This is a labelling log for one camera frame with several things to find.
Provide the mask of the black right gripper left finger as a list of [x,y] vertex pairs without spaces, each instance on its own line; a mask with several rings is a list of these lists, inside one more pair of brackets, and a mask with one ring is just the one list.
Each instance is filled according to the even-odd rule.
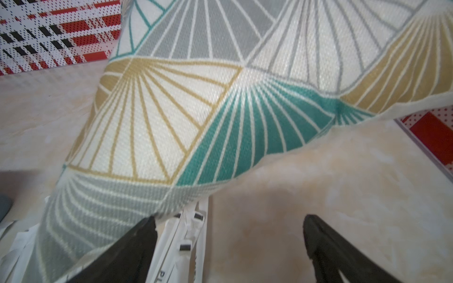
[[70,282],[144,283],[157,239],[155,218],[144,218]]

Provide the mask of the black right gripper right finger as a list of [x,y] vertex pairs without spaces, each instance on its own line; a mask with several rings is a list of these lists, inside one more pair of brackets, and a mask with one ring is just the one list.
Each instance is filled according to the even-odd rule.
[[398,283],[317,215],[306,215],[304,242],[318,283]]

